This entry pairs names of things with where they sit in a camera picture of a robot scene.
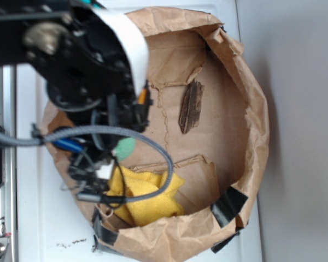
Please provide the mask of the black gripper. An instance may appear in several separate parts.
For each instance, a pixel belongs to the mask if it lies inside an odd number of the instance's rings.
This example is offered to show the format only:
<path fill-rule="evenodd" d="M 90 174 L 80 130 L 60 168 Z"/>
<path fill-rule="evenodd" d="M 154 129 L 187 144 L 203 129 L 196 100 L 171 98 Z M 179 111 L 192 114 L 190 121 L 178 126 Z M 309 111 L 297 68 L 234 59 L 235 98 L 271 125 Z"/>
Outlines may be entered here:
<path fill-rule="evenodd" d="M 140 96 L 133 91 L 79 90 L 68 95 L 68 118 L 76 126 L 88 126 L 86 134 L 72 139 L 93 151 L 115 150 L 126 135 L 95 133 L 95 127 L 125 128 L 142 133 L 148 125 L 148 112 L 152 104 L 149 90 Z"/>

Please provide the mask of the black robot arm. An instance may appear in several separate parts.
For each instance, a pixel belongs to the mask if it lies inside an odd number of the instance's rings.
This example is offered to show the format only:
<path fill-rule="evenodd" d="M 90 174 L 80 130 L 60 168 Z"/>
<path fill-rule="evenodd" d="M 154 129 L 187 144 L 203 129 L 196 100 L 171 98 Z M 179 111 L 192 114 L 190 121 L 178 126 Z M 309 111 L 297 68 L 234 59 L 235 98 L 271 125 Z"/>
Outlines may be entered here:
<path fill-rule="evenodd" d="M 144 140 L 150 97 L 149 50 L 125 14 L 97 1 L 0 1 L 0 67 L 30 64 L 47 82 L 53 105 L 73 123 L 40 139 L 10 146 L 84 137 L 112 150 L 121 137 Z"/>

